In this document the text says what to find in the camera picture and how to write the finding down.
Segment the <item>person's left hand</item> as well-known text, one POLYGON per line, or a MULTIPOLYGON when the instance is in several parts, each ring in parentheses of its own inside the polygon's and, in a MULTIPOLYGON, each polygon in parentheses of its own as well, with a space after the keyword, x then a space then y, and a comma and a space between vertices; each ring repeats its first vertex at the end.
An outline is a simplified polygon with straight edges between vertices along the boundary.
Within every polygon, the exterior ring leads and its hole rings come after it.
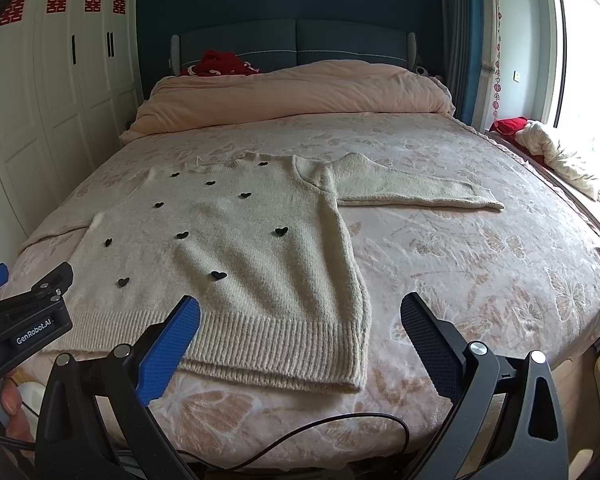
POLYGON ((22 397, 12 378, 3 379, 0 400, 8 416, 6 436, 23 442, 32 442, 30 425, 22 408, 22 397))

